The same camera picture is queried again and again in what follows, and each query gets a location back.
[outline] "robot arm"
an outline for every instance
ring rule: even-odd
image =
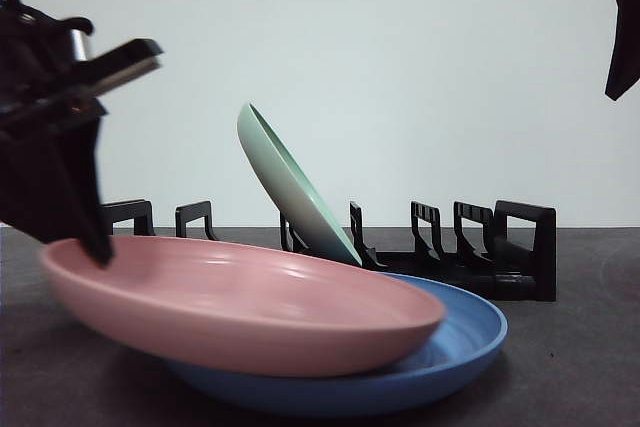
[[[620,98],[640,79],[640,0],[616,0],[618,19],[605,93]]]
[[[88,19],[53,19],[0,0],[0,219],[42,242],[74,237],[99,263],[112,256],[94,160],[97,97],[159,66],[135,39],[90,59]]]

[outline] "plate rim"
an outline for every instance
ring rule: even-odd
[[[259,126],[260,130],[264,133],[266,140],[269,142],[269,144],[273,148],[272,152],[274,152],[276,154],[278,160],[282,163],[282,165],[289,172],[289,175],[291,176],[291,178],[295,182],[296,186],[304,194],[305,198],[309,201],[309,203],[314,206],[315,210],[318,212],[318,214],[320,214],[320,218],[330,228],[330,230],[333,232],[335,237],[340,241],[340,244],[342,244],[346,248],[347,252],[353,258],[353,260],[355,260],[358,263],[359,266],[362,266],[362,258],[360,257],[360,254],[358,253],[358,251],[356,250],[355,246],[353,245],[353,242],[351,242],[351,240],[349,239],[347,234],[344,232],[344,230],[340,226],[339,222],[337,221],[337,219],[333,215],[333,212],[331,212],[331,209],[329,209],[329,206],[326,204],[326,202],[324,201],[323,197],[320,195],[320,193],[315,188],[313,183],[309,180],[309,178],[305,174],[304,170],[302,170],[302,168],[300,167],[298,162],[295,160],[294,156],[291,154],[291,152],[289,151],[287,146],[284,144],[284,142],[282,142],[282,140],[280,139],[278,134],[275,132],[275,130],[273,130],[273,128],[271,127],[269,122],[266,121],[264,116],[260,113],[260,111],[251,102],[247,102],[242,106],[242,108],[240,109],[240,113],[238,114],[238,129],[237,129],[237,131],[238,131],[238,137],[239,137],[239,140],[240,140],[240,144],[242,145],[242,149],[244,150],[245,155],[247,156],[247,158],[249,158],[249,163],[251,164],[251,167],[254,170],[254,172],[255,172],[256,169],[253,167],[253,163],[251,162],[251,158],[247,154],[247,151],[244,148],[244,143],[242,141],[242,137],[243,136],[240,134],[240,128],[239,128],[239,126],[240,126],[240,122],[239,121],[240,121],[240,118],[241,118],[241,116],[242,116],[242,114],[244,112],[249,112],[250,115],[252,115],[254,120],[257,122],[257,125]],[[298,171],[302,174],[302,177],[306,180],[307,186],[302,185],[298,181],[297,176],[293,172],[292,166],[287,161],[287,159],[285,159],[283,157],[282,153],[280,152],[280,148],[277,145],[275,145],[274,140],[272,138],[272,135],[279,142],[280,146],[287,152],[287,154],[289,155],[289,157],[291,159],[291,162],[293,162],[293,164],[297,167]],[[257,172],[255,172],[255,173],[256,173],[256,176],[258,177],[258,180],[262,184],[263,188],[267,191],[267,193],[269,194],[269,197],[271,197],[271,193],[264,186],[264,184],[262,183],[262,180],[257,175]],[[317,197],[317,200],[319,200],[321,202],[321,205],[318,205],[317,200],[315,200],[313,198],[313,195],[311,195],[309,193],[310,191],[311,191],[311,194],[315,194],[315,196]]]
[[[205,239],[193,239],[193,238],[179,238],[179,237],[170,237],[170,236],[137,236],[137,235],[113,235],[110,236],[112,241],[118,242],[118,239],[123,239],[123,242],[126,241],[135,241],[135,242],[177,242],[177,243],[200,243],[203,245],[211,245],[212,242],[210,240]],[[321,333],[321,332],[352,332],[357,334],[362,333],[376,333],[376,332],[393,332],[393,331],[405,331],[407,329],[415,329],[415,328],[424,328],[426,325],[437,324],[439,325],[446,318],[446,306],[444,302],[437,298],[437,296],[427,292],[430,297],[429,300],[435,300],[435,306],[440,309],[440,315],[438,315],[437,320],[430,319],[428,322],[422,320],[420,322],[405,322],[403,324],[378,324],[375,326],[363,326],[362,328],[358,328],[357,325],[343,325],[343,324],[331,324],[331,323],[307,323],[300,322],[290,319],[270,319],[270,318],[259,318],[259,317],[237,317],[232,315],[216,315],[215,311],[212,313],[207,313],[203,310],[199,309],[191,309],[189,307],[185,307],[181,304],[177,303],[165,303],[161,300],[158,300],[152,296],[144,296],[137,295],[132,293],[126,289],[118,289],[111,285],[107,285],[101,283],[97,280],[88,279],[82,275],[75,274],[70,272],[68,269],[65,269],[63,266],[59,265],[59,263],[53,260],[50,256],[52,251],[55,251],[59,248],[64,248],[67,245],[75,245],[81,247],[80,242],[77,239],[61,239],[54,242],[51,242],[42,247],[39,253],[39,259],[42,265],[45,266],[45,272],[48,275],[54,274],[59,275],[67,279],[70,283],[81,284],[86,286],[87,288],[101,291],[102,293],[106,293],[108,295],[112,295],[114,297],[120,298],[122,300],[138,303],[141,305],[150,305],[154,309],[164,310],[167,312],[179,312],[182,315],[188,315],[193,317],[198,317],[204,320],[210,321],[219,321],[219,322],[238,322],[249,326],[264,326],[266,328],[275,328],[275,329],[290,329],[290,330],[306,330],[309,333]],[[334,260],[325,259],[322,257],[312,257],[304,254],[299,254],[295,252],[286,252],[277,249],[271,249],[268,247],[261,247],[256,245],[249,244],[239,244],[234,242],[224,242],[224,241],[215,241],[215,245],[222,245],[223,247],[231,247],[233,249],[239,249],[243,251],[268,251],[271,255],[281,255],[283,257],[301,257],[304,258],[307,262],[317,263],[317,264],[332,264],[336,268],[347,269],[352,272],[354,275],[360,276],[380,276],[382,273],[371,271],[368,269],[364,269],[362,267],[343,264],[341,262],[337,262]],[[100,269],[100,266],[96,263],[96,269]],[[416,287],[414,285],[409,284],[409,290],[413,290],[416,293],[419,293],[421,296],[424,296],[425,291]]]
[[[438,282],[437,280],[425,279],[425,278],[417,277],[417,276],[414,276],[414,275],[396,274],[396,273],[393,273],[393,272],[385,272],[384,275],[387,275],[387,276],[390,276],[390,277],[395,277],[395,278],[398,278],[398,279],[409,277],[411,279],[416,279],[416,280],[419,280],[419,281],[422,281],[422,282],[427,282],[427,283],[430,283],[430,284],[436,284],[438,286],[445,287],[445,288],[451,289],[453,291],[457,291],[458,293],[462,293],[463,295],[466,295],[466,296],[468,296],[470,298],[473,298],[474,300],[477,300],[481,304],[483,304],[486,307],[488,307],[498,317],[498,320],[500,322],[500,329],[498,330],[497,335],[487,345],[485,345],[484,347],[482,347],[482,348],[480,348],[480,349],[478,349],[478,350],[476,350],[476,351],[474,351],[474,352],[472,352],[470,354],[467,354],[465,356],[461,356],[459,359],[456,359],[454,362],[445,362],[443,364],[439,364],[439,365],[436,365],[436,366],[423,367],[423,368],[412,370],[412,371],[409,371],[409,372],[390,372],[388,374],[382,374],[380,376],[376,376],[376,378],[380,377],[380,378],[384,378],[384,379],[394,379],[394,378],[397,378],[397,377],[411,377],[411,376],[417,376],[417,375],[424,375],[426,373],[436,373],[436,372],[440,372],[442,370],[454,369],[456,367],[459,367],[460,365],[468,364],[468,363],[471,363],[471,362],[473,362],[473,361],[475,361],[475,360],[477,360],[477,359],[479,359],[481,357],[484,357],[489,352],[493,351],[499,345],[501,345],[502,342],[504,342],[504,340],[506,339],[507,333],[509,331],[509,324],[508,324],[507,318],[504,315],[504,313],[498,307],[493,305],[487,299],[484,299],[484,298],[480,297],[479,295],[474,294],[473,292],[469,292],[468,290],[461,289],[460,287],[456,287],[455,285],[445,284],[444,282]],[[433,339],[433,336],[436,335],[436,333],[431,335],[429,337],[429,339],[427,340],[427,342],[430,342]]]

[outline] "blue plate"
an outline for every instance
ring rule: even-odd
[[[491,364],[507,335],[500,310],[440,282],[388,274],[437,296],[447,316],[414,354],[386,367],[328,378],[262,377],[166,360],[194,388],[254,410],[305,417],[347,417],[404,410],[441,399]]]

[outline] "plastic plate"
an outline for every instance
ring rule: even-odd
[[[433,333],[433,295],[359,267],[250,245],[115,236],[100,268],[75,239],[41,258],[58,299],[131,347],[256,375],[335,376],[402,358]]]
[[[238,137],[273,203],[319,257],[362,265],[355,247],[293,156],[258,110],[245,105]]]
[[[305,417],[375,415],[427,404],[459,390],[491,364],[507,335],[507,320],[497,307],[457,287],[387,275],[430,292],[447,309],[431,338],[394,364],[363,374],[293,379],[166,362],[188,384],[216,399]]]

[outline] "dark countertop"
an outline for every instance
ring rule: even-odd
[[[528,235],[521,230],[515,235]],[[279,246],[277,229],[217,232],[223,240]],[[365,235],[380,250],[411,248],[409,229]],[[260,414],[191,390],[161,361],[76,322],[47,288],[37,242],[8,228],[0,237],[3,427],[364,423]],[[557,302],[495,302],[509,335],[489,369],[441,401],[366,424],[640,425],[640,229],[559,229],[557,248]]]

